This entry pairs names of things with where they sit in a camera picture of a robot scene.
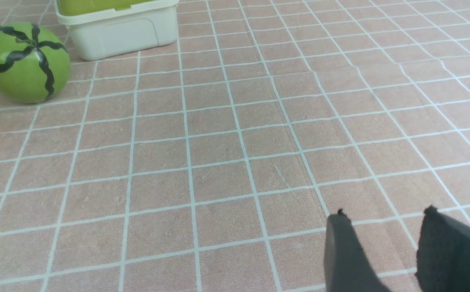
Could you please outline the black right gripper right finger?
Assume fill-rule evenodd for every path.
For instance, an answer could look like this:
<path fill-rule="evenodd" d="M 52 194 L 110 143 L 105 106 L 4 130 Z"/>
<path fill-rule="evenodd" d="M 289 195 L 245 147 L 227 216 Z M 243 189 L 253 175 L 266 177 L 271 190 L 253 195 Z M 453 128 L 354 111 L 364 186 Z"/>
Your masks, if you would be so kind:
<path fill-rule="evenodd" d="M 416 266 L 423 292 L 470 292 L 470 227 L 434 206 L 427 207 Z"/>

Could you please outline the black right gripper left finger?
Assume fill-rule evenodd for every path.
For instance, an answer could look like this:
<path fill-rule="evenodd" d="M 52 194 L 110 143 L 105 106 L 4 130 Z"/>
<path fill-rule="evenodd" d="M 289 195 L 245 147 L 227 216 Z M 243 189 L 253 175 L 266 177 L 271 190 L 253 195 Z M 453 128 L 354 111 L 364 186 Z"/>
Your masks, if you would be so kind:
<path fill-rule="evenodd" d="M 352 221 L 342 209 L 327 218 L 324 278 L 328 292 L 389 292 L 372 268 Z"/>

